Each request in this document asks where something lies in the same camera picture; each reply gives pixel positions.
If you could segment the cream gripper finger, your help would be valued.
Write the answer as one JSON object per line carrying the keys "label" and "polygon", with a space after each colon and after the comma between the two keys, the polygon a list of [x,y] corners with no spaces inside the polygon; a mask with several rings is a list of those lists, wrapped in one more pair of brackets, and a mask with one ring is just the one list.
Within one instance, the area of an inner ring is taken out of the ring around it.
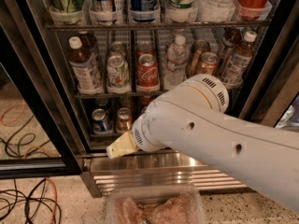
{"label": "cream gripper finger", "polygon": [[117,140],[107,147],[107,155],[115,159],[138,151],[130,132],[122,134]]}

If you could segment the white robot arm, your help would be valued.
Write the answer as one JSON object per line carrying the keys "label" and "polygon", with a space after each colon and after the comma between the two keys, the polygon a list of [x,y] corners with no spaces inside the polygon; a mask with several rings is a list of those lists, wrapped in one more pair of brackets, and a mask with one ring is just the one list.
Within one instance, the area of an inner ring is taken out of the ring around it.
{"label": "white robot arm", "polygon": [[170,147],[299,211],[299,133],[225,114],[228,91],[212,75],[191,77],[151,101],[107,148],[117,158]]}

